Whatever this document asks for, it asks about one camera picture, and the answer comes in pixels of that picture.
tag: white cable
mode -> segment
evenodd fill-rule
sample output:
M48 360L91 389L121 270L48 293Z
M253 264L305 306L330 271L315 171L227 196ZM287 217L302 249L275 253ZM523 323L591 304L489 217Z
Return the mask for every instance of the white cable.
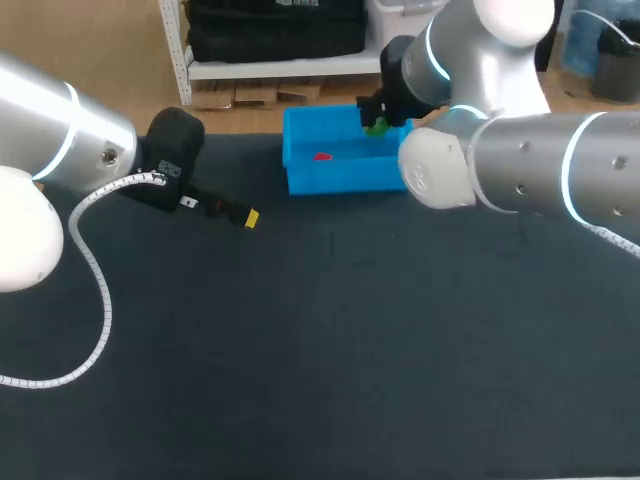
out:
M575 12L573 12L572 16L575 15L576 13L586 13L587 15L591 15L592 17L597 18L598 20L600 20L601 22L606 23L607 25L609 25L618 35L620 35L625 42L627 42L629 45L635 45L636 47L640 46L640 44L638 44L638 42L634 42L633 40L631 40L622 30L620 30L618 27L616 27L612 22L610 22L609 20L607 20L606 18L598 15L597 13L593 13L590 10L576 10Z
M78 206L74 208L73 212L71 212L71 216L69 217L69 233L71 234L71 238L73 239L74 243L80 250L80 253L87 260L89 268L91 268L91 271L96 278L96 282L98 282L100 294L102 295L102 304L104 306L104 323L102 325L102 333L100 334L98 344L93 349L93 352L91 353L89 358L73 372L63 377L54 378L52 380L23 380L21 378L13 378L0 375L0 385L33 390L40 388L60 387L62 385L66 385L67 383L73 382L78 377L83 375L87 370L89 370L94 363L96 363L96 361L102 354L105 345L107 344L109 333L111 333L111 295L109 293L109 287L107 287L107 282L104 279L104 275L102 274L102 270L100 269L98 262L96 261L95 257L91 253L91 250L89 250L89 247L87 247L87 244L84 242L82 236L80 235L80 231L78 230L78 222L80 221L80 217L84 214L84 212L98 200L106 197L116 190L120 190L121 188L142 183L164 186L166 185L167 181L162 175L158 175L155 173L137 173L135 175L121 178L119 180L116 180L115 182L105 185L102 188L99 188L87 198L82 200L82 202L80 202Z
M621 237L617 233L614 233L607 228L596 227L587 223L583 223L582 226L587 230L595 233L596 235L604 238L607 242L614 244L616 247L620 247L621 249L629 252L634 257L640 258L640 246L636 245L633 242L630 242L624 237Z

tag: white shelf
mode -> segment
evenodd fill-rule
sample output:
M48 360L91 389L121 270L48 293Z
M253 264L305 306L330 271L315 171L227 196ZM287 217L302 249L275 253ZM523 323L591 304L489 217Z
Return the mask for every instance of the white shelf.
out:
M182 49L184 32L180 31L180 0L158 0L167 45L183 105L191 105L192 80L235 78L315 77L380 73L380 50L367 38L363 52L343 57L261 63L198 63L191 47Z
M193 55L187 47L185 57ZM260 63L198 63L188 66L189 80L224 80L233 78L314 77L323 75L354 75L380 73L380 52L373 42L367 41L366 49L355 55L292 60L288 62Z

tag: blue container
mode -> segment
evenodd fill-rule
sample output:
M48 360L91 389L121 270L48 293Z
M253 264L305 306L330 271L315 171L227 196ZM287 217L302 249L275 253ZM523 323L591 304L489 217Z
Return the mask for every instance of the blue container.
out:
M355 105L287 109L283 162L289 193L406 190L398 150L412 129L408 122L383 137L368 137Z

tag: white container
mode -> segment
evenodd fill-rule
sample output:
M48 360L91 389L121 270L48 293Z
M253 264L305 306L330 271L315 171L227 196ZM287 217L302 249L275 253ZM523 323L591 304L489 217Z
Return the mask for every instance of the white container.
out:
M418 36L449 0L367 0L369 26L381 50L398 35Z

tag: black tabletop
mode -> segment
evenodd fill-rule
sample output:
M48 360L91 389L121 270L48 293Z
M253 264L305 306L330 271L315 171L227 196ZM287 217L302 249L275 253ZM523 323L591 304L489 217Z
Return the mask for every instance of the black tabletop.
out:
M0 478L314 480L640 471L640 262L576 225L408 195L290 198L280 137L211 136L255 231L112 195L81 224L114 302L95 367L0 387ZM51 191L64 219L77 199ZM0 296L0 373L93 349L71 242Z

